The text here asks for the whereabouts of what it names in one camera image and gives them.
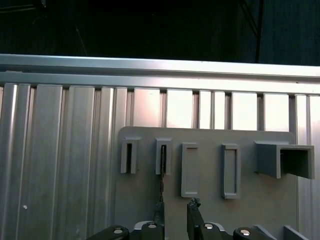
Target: metal bolt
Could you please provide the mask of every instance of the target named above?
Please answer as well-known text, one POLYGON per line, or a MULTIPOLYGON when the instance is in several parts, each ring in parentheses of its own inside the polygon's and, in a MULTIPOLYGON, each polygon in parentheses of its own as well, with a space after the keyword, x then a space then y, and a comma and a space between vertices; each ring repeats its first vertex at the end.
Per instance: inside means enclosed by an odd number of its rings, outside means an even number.
POLYGON ((214 226, 212 226, 212 224, 210 224, 210 223, 206 223, 206 224, 204 225, 204 227, 205 227, 206 229, 213 229, 213 228, 214 228, 214 226))
POLYGON ((121 234, 123 231, 120 228, 117 228, 113 231, 114 234, 121 234))
POLYGON ((250 232, 248 230, 242 229, 240 230, 240 233, 243 234, 244 236, 249 236, 250 232))

